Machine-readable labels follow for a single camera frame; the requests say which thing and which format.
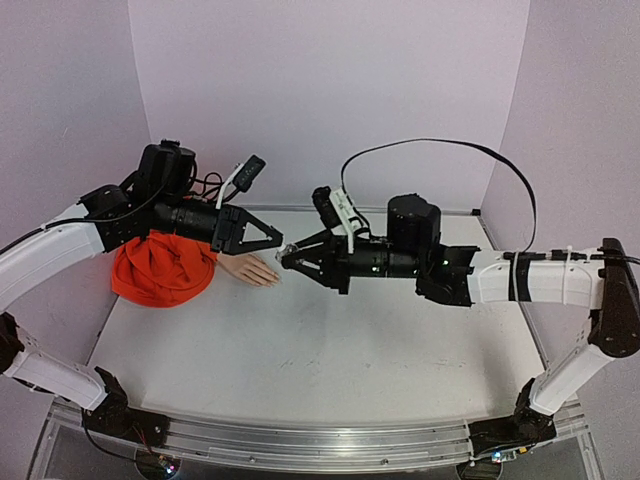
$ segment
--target white wall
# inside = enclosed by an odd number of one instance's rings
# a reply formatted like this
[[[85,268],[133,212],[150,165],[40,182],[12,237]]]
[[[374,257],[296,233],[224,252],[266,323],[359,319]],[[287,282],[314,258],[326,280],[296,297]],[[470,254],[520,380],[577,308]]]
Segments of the white wall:
[[[637,2],[532,2],[502,153],[538,195],[538,249],[613,236],[640,255],[639,52]],[[496,167],[483,216],[500,247],[526,245],[529,215],[524,189]],[[588,315],[556,306],[531,312],[551,356]],[[640,355],[610,364],[580,399],[607,478],[640,478]]]
[[[0,245],[136,168],[149,142],[126,0],[0,2]],[[85,361],[113,304],[111,258],[77,265],[10,309]],[[0,376],[0,478],[25,478],[51,397]]]
[[[528,0],[129,2],[151,137],[203,169],[268,168],[242,201],[309,204],[351,154],[414,136],[498,147]],[[371,155],[348,175],[362,205],[418,191],[481,205],[493,161],[448,146]]]

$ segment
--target table surface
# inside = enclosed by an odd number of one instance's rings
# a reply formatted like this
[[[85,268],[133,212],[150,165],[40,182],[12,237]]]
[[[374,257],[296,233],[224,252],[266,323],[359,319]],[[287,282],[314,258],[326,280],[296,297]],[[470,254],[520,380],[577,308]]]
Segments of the table surface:
[[[296,241],[313,212],[256,212]],[[374,232],[385,215],[370,215]],[[490,248],[477,217],[444,216],[445,244]],[[282,284],[256,289],[216,272],[172,309],[118,299],[91,365],[115,374],[133,406],[259,423],[366,425],[512,413],[542,371],[516,304],[444,307],[415,281],[353,279],[348,296],[262,256]]]

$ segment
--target orange towel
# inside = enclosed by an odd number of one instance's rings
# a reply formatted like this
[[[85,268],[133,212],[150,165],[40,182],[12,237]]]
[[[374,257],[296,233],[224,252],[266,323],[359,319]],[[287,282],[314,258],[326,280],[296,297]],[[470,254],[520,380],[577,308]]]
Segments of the orange towel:
[[[215,261],[206,243],[152,232],[118,250],[111,285],[118,295],[145,307],[175,307],[209,285]]]

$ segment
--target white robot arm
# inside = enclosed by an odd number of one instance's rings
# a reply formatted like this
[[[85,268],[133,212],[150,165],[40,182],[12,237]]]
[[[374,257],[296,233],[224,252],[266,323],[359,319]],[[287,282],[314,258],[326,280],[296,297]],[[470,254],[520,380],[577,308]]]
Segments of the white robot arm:
[[[0,373],[78,404],[91,417],[89,428],[132,435],[135,421],[150,445],[164,437],[164,416],[128,407],[127,396],[109,372],[56,358],[19,328],[7,312],[26,292],[82,260],[112,251],[151,230],[208,242],[230,255],[278,247],[282,234],[246,210],[229,205],[245,192],[264,162],[251,157],[225,184],[214,204],[188,195],[195,178],[195,153],[177,142],[145,149],[139,169],[120,186],[106,185],[85,196],[51,222],[0,250]],[[224,197],[226,186],[236,190]],[[243,241],[252,224],[265,240]]]
[[[351,277],[416,278],[416,293],[443,305],[520,301],[589,309],[566,353],[524,386],[512,416],[470,425],[476,456],[553,438],[562,404],[609,362],[640,350],[638,287],[618,240],[548,253],[449,247],[440,243],[440,209],[415,194],[389,201],[385,237],[361,238],[357,210],[335,198],[328,187],[316,189],[325,230],[284,247],[284,268],[341,294]]]

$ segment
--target mannequin hand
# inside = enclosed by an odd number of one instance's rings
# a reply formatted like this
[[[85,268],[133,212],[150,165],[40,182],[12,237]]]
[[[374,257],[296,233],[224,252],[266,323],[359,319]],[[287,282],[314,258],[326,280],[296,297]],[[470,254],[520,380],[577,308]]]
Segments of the mannequin hand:
[[[257,255],[218,254],[218,265],[232,276],[254,287],[273,287],[280,277]]]

